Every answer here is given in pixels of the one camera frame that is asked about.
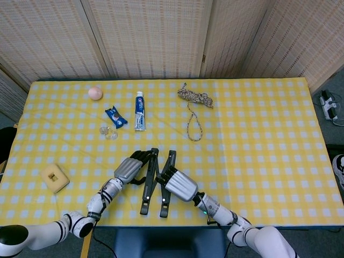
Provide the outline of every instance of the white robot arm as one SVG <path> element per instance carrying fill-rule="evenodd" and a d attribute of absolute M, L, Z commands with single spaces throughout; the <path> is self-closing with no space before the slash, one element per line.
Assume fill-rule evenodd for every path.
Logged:
<path fill-rule="evenodd" d="M 236 246 L 249 246 L 263 258 L 299 258 L 276 228 L 255 228 L 247 219 L 223 207 L 207 194 L 198 192 L 197 183 L 176 168 L 170 167 L 156 180 L 184 202 L 194 201 L 196 207 L 219 225 L 231 226 L 227 237 Z"/>
<path fill-rule="evenodd" d="M 87 217 L 72 211 L 59 221 L 44 225 L 9 225 L 0 228 L 0 257 L 14 257 L 25 247 L 38 250 L 54 245 L 66 239 L 68 232 L 78 238 L 86 237 L 124 184 L 144 182 L 145 178 L 138 181 L 135 176 L 148 162 L 151 153 L 138 150 L 126 158 L 114 171 L 114 178 L 109 179 L 87 204 Z"/>

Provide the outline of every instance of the wooden table leg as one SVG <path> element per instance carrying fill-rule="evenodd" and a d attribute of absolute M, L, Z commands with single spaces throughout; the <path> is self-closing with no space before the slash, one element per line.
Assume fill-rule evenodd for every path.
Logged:
<path fill-rule="evenodd" d="M 82 244 L 82 249 L 81 249 L 80 258 L 87 258 L 88 249 L 90 248 L 90 243 L 91 243 L 92 232 L 93 232 L 93 231 L 91 231 L 91 232 L 90 232 L 87 236 L 85 236 L 85 238 L 84 238 L 84 243 Z"/>

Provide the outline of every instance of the tablecloth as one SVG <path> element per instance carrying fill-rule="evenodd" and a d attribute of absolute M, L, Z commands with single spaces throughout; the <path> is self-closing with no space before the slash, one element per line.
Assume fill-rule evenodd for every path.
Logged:
<path fill-rule="evenodd" d="M 190 112 L 177 90 L 207 92 L 214 108 L 191 103 L 203 127 L 201 141 L 186 134 Z M 104 92 L 92 101 L 88 90 Z M 142 91 L 147 131 L 134 130 L 134 105 Z M 99 133 L 116 106 L 128 124 L 116 140 Z M 199 133 L 191 123 L 191 134 Z M 242 80 L 131 80 L 34 82 L 0 184 L 0 224 L 41 224 L 67 211 L 86 215 L 87 202 L 135 150 L 156 147 L 162 170 L 170 149 L 176 167 L 199 189 L 254 225 L 343 225 L 344 207 L 304 78 Z M 56 195 L 40 171 L 58 164 L 70 179 Z M 144 176 L 144 168 L 139 177 Z M 206 215 L 171 197 L 160 218 L 161 192 L 149 214 L 139 214 L 143 185 L 126 185 L 100 225 L 200 226 Z"/>

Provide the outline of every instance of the toothpaste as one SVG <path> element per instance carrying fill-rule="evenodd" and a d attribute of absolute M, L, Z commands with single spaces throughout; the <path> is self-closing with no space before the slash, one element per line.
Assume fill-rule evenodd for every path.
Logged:
<path fill-rule="evenodd" d="M 145 101 L 142 91 L 138 91 L 138 95 L 135 100 L 135 131 L 145 131 Z"/>

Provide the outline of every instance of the sponge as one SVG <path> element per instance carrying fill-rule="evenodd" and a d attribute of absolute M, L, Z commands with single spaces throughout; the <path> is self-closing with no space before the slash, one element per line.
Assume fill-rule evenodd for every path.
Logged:
<path fill-rule="evenodd" d="M 50 164 L 46 167 L 41 172 L 41 177 L 47 184 L 48 188 L 54 193 L 57 193 L 69 183 L 67 176 L 56 164 Z"/>

